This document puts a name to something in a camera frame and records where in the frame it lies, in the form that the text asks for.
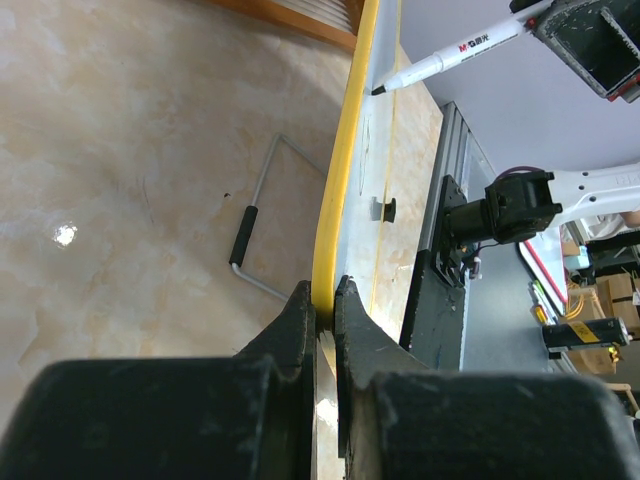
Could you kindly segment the white marker pen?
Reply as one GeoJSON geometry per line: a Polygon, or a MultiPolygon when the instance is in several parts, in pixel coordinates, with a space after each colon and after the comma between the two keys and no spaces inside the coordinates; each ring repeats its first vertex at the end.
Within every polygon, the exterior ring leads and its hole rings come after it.
{"type": "Polygon", "coordinates": [[[548,10],[552,1],[533,1],[519,11],[512,13],[507,19],[471,34],[455,44],[435,51],[426,58],[406,67],[393,75],[371,91],[378,96],[431,78],[451,70],[491,50],[494,50],[513,39],[530,32],[540,15],[548,10]]]}

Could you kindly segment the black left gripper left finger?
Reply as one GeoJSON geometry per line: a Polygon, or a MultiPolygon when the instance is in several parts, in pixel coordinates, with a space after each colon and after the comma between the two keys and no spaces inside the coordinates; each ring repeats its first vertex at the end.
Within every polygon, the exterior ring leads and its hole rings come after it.
{"type": "Polygon", "coordinates": [[[5,479],[308,479],[316,313],[300,282],[230,357],[71,360],[28,387],[5,479]]]}

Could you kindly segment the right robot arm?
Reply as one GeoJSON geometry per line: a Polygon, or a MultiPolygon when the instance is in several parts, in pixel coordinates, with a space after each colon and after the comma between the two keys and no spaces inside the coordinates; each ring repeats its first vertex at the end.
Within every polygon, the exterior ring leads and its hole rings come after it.
{"type": "MultiPolygon", "coordinates": [[[[639,97],[639,4],[636,1],[513,1],[508,20],[460,48],[473,58],[521,33],[551,50],[600,98],[639,97]]],[[[447,247],[494,240],[524,242],[589,216],[636,211],[639,167],[534,170],[497,177],[469,202],[443,179],[435,235],[447,247]]]]}

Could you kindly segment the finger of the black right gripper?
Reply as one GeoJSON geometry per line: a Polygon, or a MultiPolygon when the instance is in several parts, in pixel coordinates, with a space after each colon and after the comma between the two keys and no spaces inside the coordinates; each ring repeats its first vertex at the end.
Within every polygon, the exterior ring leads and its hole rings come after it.
{"type": "Polygon", "coordinates": [[[599,97],[639,99],[637,1],[554,1],[533,34],[599,97]]]}

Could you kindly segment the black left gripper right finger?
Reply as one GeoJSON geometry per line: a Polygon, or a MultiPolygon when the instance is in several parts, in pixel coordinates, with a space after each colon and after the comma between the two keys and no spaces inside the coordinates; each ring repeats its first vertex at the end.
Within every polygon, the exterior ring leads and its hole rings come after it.
{"type": "Polygon", "coordinates": [[[639,446],[613,393],[571,374],[444,373],[336,290],[339,453],[350,479],[635,479],[639,446]]]}

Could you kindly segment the yellow framed whiteboard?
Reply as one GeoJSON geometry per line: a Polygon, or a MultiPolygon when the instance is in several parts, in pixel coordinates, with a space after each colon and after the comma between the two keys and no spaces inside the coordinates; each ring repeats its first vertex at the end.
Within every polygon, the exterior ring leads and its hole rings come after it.
{"type": "Polygon", "coordinates": [[[367,1],[361,16],[316,231],[311,297],[318,313],[313,478],[341,479],[330,296],[343,276],[366,313],[399,340],[443,114],[422,83],[372,91],[410,63],[400,43],[407,1],[367,1]]]}

